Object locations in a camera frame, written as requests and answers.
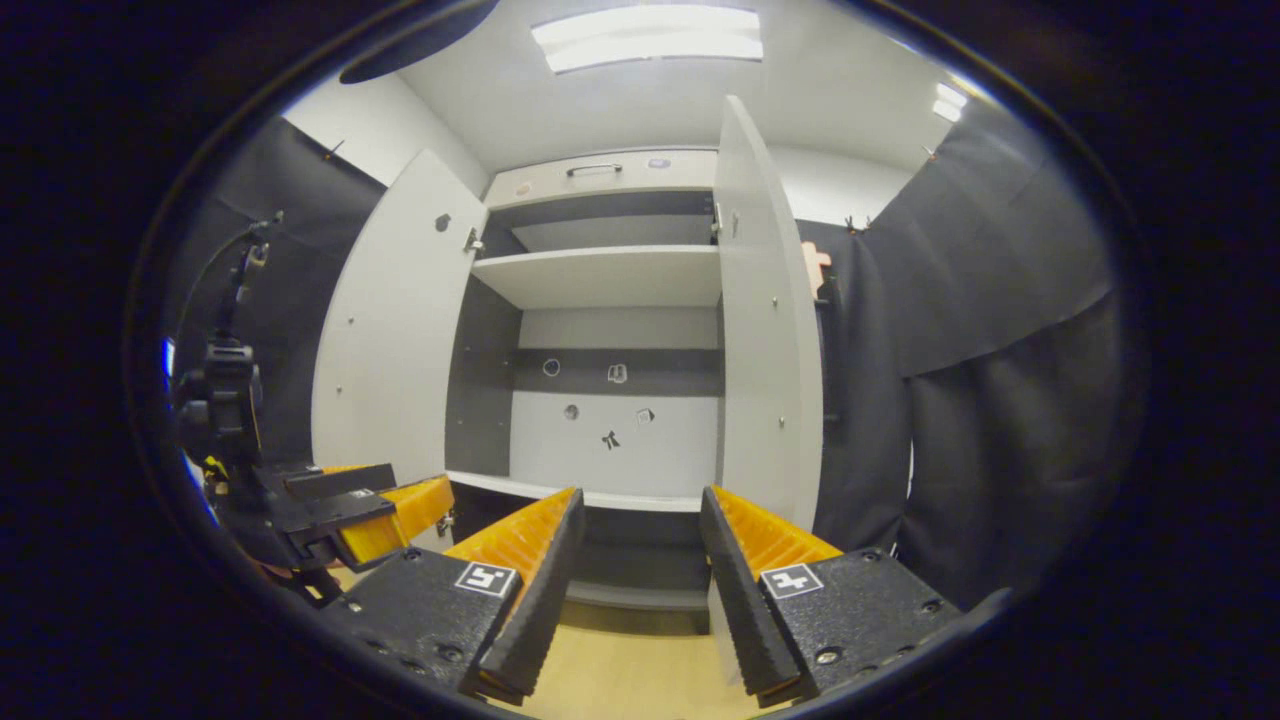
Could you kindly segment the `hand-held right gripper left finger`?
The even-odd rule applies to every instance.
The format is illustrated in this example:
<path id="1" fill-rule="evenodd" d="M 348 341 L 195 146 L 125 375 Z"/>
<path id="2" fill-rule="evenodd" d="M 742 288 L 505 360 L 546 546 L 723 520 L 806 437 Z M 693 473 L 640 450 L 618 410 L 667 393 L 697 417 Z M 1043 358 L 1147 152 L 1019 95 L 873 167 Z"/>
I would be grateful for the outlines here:
<path id="1" fill-rule="evenodd" d="M 585 532 L 563 488 L 442 553 L 393 553 L 326 606 L 375 664 L 434 691 L 521 705 L 538 685 Z"/>

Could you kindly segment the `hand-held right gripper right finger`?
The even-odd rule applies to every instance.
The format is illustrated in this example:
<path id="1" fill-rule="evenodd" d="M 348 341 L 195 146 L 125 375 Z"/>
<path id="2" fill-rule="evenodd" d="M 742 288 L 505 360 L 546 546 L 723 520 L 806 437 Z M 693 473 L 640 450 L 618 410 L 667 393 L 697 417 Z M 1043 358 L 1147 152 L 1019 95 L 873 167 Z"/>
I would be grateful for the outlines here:
<path id="1" fill-rule="evenodd" d="M 842 551 L 718 486 L 700 533 L 745 691 L 762 708 L 855 703 L 902 687 L 986 625 L 869 546 Z"/>

